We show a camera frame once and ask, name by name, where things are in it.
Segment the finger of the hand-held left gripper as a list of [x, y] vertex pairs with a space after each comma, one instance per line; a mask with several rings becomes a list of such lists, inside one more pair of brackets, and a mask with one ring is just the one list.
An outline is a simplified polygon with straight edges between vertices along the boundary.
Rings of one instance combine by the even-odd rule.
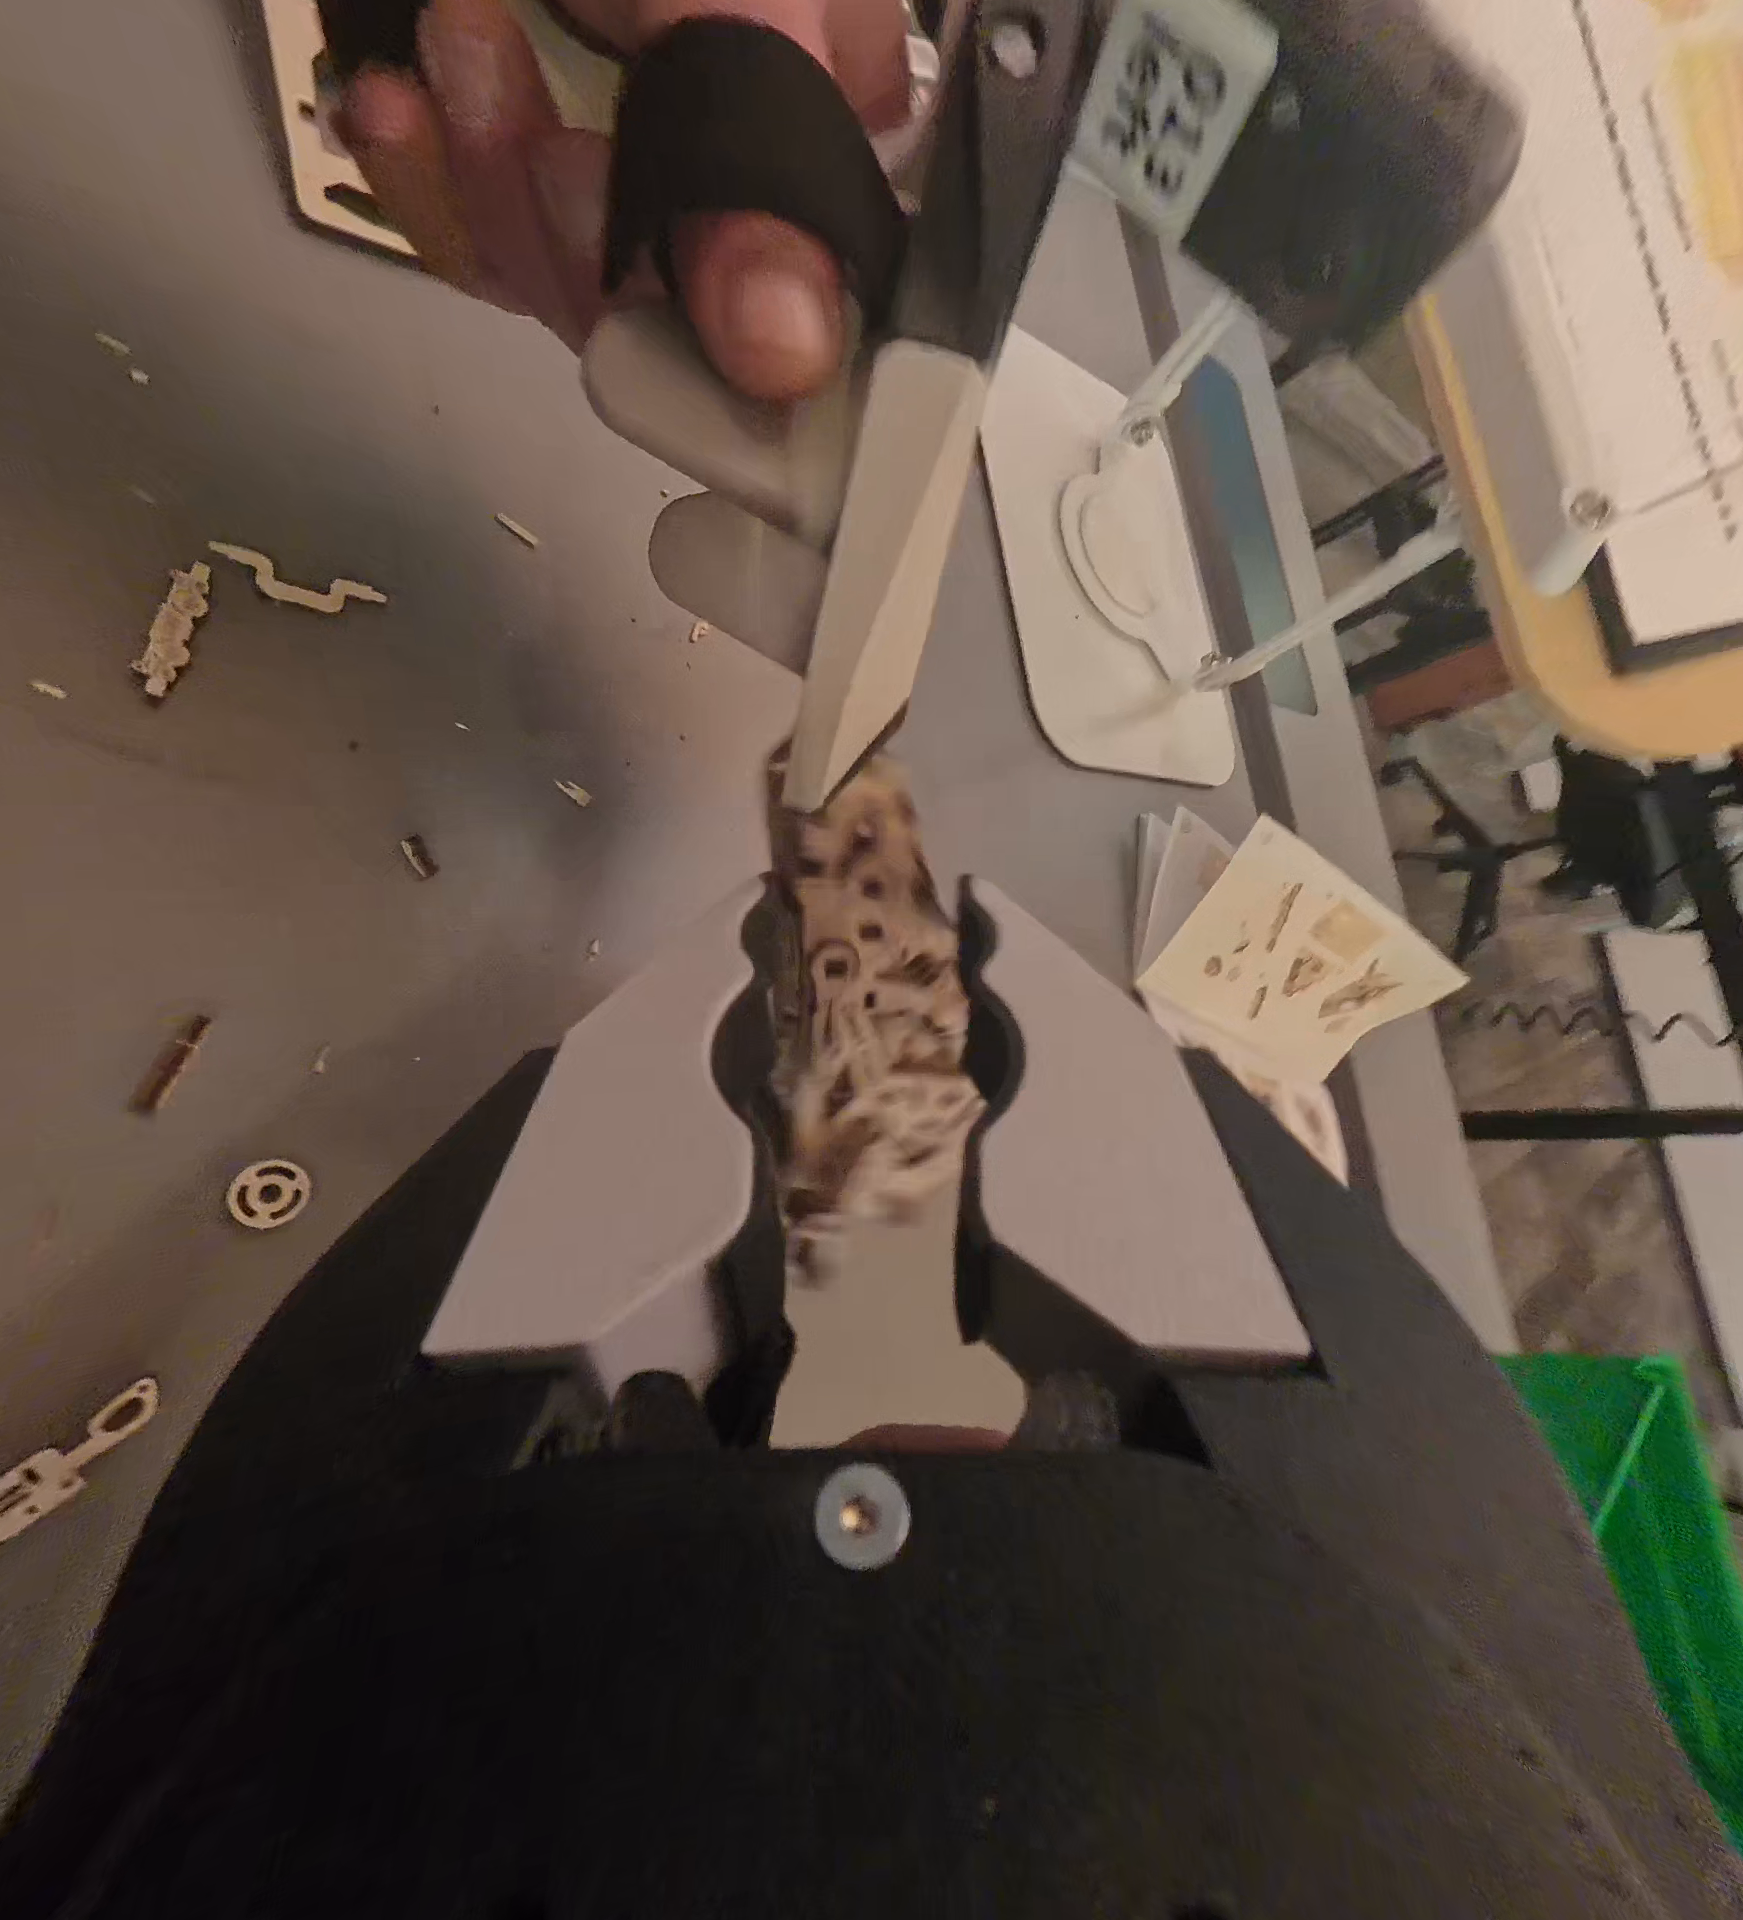
[[984, 395], [988, 374], [949, 347], [891, 339], [875, 357], [787, 745], [793, 811], [828, 805], [915, 697]]

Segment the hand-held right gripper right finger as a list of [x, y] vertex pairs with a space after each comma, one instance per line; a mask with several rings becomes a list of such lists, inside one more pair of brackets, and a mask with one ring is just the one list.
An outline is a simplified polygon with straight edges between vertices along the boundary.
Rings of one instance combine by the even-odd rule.
[[1019, 1378], [1305, 1367], [1312, 1341], [1183, 1056], [1002, 887], [956, 887], [978, 1092], [953, 1312]]

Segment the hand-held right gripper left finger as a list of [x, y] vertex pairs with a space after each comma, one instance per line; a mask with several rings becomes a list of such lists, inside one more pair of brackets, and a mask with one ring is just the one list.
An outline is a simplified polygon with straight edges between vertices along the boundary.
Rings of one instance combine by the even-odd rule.
[[612, 1396], [643, 1371], [705, 1392], [777, 1343], [776, 920], [742, 882], [565, 1032], [421, 1358]]

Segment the wooden model car chassis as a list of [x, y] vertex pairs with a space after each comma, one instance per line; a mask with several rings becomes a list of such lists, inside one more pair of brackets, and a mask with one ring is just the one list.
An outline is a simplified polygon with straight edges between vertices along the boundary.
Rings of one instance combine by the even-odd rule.
[[817, 811], [763, 764], [777, 909], [769, 1092], [796, 1285], [827, 1285], [862, 1228], [906, 1225], [961, 1177], [984, 1098], [964, 1073], [970, 1005], [909, 772], [875, 756]]

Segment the long holed wooden strip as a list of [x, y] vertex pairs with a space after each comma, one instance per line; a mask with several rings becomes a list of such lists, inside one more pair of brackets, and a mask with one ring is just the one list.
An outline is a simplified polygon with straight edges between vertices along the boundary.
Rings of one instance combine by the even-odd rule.
[[0, 1546], [74, 1502], [84, 1491], [87, 1467], [146, 1428], [159, 1405], [159, 1381], [132, 1381], [90, 1415], [76, 1446], [35, 1452], [0, 1473]]

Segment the wooden cutout parts sheet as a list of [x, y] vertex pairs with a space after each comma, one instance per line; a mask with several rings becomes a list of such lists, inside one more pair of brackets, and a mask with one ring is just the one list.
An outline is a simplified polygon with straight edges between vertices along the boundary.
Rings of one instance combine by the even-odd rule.
[[261, 4], [268, 69], [282, 123], [289, 195], [301, 222], [330, 238], [418, 265], [404, 231], [346, 149], [339, 79], [315, 4]]

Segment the person's left hand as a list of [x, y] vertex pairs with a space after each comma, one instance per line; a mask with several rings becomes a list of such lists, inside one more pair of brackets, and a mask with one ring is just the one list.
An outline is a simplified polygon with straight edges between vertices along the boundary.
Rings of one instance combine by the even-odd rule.
[[[909, 123], [906, 4], [565, 4], [619, 56], [691, 18], [742, 18], [797, 43], [868, 134]], [[612, 144], [571, 130], [503, 4], [428, 4], [417, 69], [361, 69], [339, 135], [428, 274], [584, 350], [603, 319]], [[823, 393], [854, 332], [840, 265], [763, 213], [674, 223], [674, 304], [702, 357], [755, 401]]]

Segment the white instruction booklet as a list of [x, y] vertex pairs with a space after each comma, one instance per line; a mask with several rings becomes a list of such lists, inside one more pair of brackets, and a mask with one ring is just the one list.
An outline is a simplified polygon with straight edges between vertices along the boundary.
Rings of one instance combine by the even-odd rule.
[[1189, 808], [1147, 811], [1132, 875], [1137, 1001], [1346, 1186], [1329, 1075], [1369, 1032], [1454, 996], [1465, 972], [1270, 817], [1232, 846]]

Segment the small wooden bar part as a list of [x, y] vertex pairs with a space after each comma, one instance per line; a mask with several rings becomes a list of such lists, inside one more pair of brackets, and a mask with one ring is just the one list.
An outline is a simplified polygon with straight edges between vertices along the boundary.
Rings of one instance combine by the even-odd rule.
[[214, 1023], [213, 1016], [190, 1016], [173, 1029], [159, 1057], [138, 1080], [138, 1090], [131, 1094], [128, 1104], [131, 1115], [155, 1118], [166, 1105], [175, 1087], [182, 1083], [187, 1068], [194, 1063], [202, 1047], [213, 1036], [213, 1023]]

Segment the black office chair base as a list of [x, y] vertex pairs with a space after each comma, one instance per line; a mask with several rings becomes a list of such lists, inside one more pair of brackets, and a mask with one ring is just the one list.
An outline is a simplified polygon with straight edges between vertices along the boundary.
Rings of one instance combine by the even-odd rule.
[[1421, 766], [1417, 759], [1390, 759], [1377, 772], [1381, 790], [1411, 784], [1434, 803], [1434, 824], [1430, 846], [1401, 848], [1397, 862], [1434, 872], [1441, 876], [1464, 876], [1464, 903], [1448, 960], [1464, 967], [1499, 927], [1499, 906], [1509, 868], [1540, 851], [1563, 848], [1557, 832], [1529, 835], [1516, 841], [1497, 841], [1486, 832], [1442, 784]]

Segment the green plastic bin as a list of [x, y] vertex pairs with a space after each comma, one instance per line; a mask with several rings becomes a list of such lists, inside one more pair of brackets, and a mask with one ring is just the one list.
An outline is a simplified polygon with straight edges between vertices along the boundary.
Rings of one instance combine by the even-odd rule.
[[1499, 1358], [1571, 1483], [1679, 1747], [1743, 1859], [1743, 1570], [1674, 1358]]

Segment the short ornamented wooden strip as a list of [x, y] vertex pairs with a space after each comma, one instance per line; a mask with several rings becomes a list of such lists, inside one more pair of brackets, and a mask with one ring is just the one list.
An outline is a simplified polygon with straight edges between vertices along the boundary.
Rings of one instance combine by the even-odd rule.
[[146, 701], [161, 705], [169, 697], [193, 663], [193, 633], [209, 610], [213, 567], [194, 559], [169, 571], [163, 599], [151, 619], [138, 657], [131, 663], [131, 674]]

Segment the black framed printed sheet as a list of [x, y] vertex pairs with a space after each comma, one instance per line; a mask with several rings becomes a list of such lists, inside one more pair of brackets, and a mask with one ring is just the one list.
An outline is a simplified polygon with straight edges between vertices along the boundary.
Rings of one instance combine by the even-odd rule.
[[1608, 658], [1743, 646], [1743, 4], [1454, 4], [1526, 149], [1442, 284], [1530, 586]]

